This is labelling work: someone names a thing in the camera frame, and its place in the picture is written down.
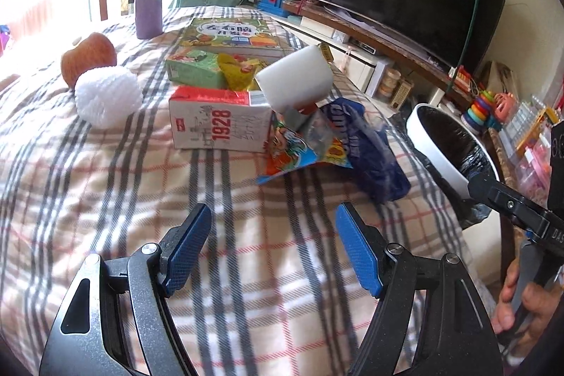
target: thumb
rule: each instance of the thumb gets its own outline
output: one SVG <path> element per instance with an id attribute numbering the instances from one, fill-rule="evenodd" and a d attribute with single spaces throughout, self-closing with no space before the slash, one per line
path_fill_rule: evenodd
<path id="1" fill-rule="evenodd" d="M 534 314 L 544 315 L 545 313 L 550 313 L 547 310 L 550 294 L 536 283 L 531 282 L 525 287 L 521 300 L 523 301 L 523 306 Z"/>

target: checkered fabric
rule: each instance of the checkered fabric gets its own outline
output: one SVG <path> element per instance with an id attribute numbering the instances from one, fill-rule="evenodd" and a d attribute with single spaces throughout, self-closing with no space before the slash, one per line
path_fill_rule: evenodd
<path id="1" fill-rule="evenodd" d="M 309 168 L 258 186 L 263 156 L 176 150 L 165 57 L 194 17 L 258 18 L 257 11 L 167 11 L 165 33 L 138 40 L 132 17 L 103 23 L 118 63 L 137 75 L 142 109 L 102 131 L 80 120 L 58 63 L 0 92 L 0 332 L 33 374 L 66 289 L 86 255 L 117 258 L 159 241 L 198 202 L 214 213 L 209 239 L 184 289 L 168 304 L 202 376 L 326 376 L 346 373 L 375 301 L 357 282 L 335 233 L 335 210 L 352 201 L 369 224 L 414 254 L 460 254 L 472 266 L 449 202 L 388 127 L 409 195 L 374 205 L 338 168 Z M 291 48 L 303 44 L 271 21 Z M 381 114 L 348 79 L 332 97 Z M 423 296 L 399 367 L 414 352 Z M 143 357 L 129 322 L 136 365 Z"/>

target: white pom-pom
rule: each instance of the white pom-pom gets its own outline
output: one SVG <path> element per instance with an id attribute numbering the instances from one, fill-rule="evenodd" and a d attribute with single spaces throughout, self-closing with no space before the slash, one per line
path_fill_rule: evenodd
<path id="1" fill-rule="evenodd" d="M 137 77 L 123 66 L 100 67 L 82 74 L 74 95 L 78 116 L 100 129 L 123 123 L 143 102 Z"/>

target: red logo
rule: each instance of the red logo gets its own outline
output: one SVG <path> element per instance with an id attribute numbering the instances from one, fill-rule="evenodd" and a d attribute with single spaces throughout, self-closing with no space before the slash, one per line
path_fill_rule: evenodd
<path id="1" fill-rule="evenodd" d="M 186 126 L 184 125 L 184 119 L 183 118 L 177 118 L 177 131 L 180 132 L 184 132 L 186 131 Z"/>

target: dark blue package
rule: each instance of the dark blue package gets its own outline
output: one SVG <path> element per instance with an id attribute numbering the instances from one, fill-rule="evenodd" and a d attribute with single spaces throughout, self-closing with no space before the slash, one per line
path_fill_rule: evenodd
<path id="1" fill-rule="evenodd" d="M 410 181 L 390 150 L 384 124 L 374 129 L 364 119 L 363 105 L 345 98 L 321 110 L 337 129 L 361 190 L 376 204 L 395 201 L 409 193 Z"/>

